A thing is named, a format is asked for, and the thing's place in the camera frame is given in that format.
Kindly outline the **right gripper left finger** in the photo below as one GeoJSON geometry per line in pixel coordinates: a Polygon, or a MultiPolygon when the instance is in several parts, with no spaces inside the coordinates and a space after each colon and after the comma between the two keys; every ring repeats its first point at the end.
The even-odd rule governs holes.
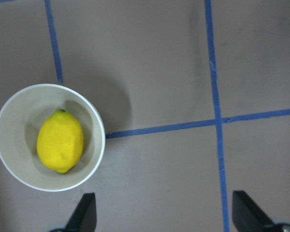
{"type": "Polygon", "coordinates": [[[97,226],[95,193],[83,194],[77,207],[68,220],[66,232],[94,232],[97,226]]]}

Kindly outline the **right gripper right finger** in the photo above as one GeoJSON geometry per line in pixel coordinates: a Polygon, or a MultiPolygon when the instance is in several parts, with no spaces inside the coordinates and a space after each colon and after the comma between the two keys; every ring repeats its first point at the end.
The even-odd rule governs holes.
{"type": "Polygon", "coordinates": [[[275,232],[276,225],[243,190],[232,193],[232,221],[238,232],[275,232]]]}

